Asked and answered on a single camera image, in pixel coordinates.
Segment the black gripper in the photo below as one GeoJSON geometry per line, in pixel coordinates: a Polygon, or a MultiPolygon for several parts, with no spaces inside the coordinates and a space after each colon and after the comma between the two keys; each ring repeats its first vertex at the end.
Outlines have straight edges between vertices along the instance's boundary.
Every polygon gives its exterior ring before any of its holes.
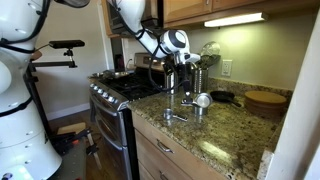
{"type": "Polygon", "coordinates": [[[190,81],[188,79],[188,72],[186,63],[196,63],[201,59],[201,56],[194,53],[176,53],[174,55],[175,64],[176,65],[182,65],[182,76],[183,76],[183,90],[185,98],[182,100],[183,104],[191,104],[192,98],[191,98],[191,92],[190,92],[190,81]]]}

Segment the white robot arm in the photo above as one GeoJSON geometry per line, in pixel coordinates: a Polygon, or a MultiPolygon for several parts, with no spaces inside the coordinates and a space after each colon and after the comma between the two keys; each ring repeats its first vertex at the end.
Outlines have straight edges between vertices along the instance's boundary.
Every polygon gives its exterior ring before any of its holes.
{"type": "Polygon", "coordinates": [[[145,0],[107,0],[115,9],[126,30],[133,35],[154,59],[173,55],[177,65],[200,60],[198,54],[190,52],[189,40],[183,30],[167,30],[159,37],[141,23],[145,0]]]}

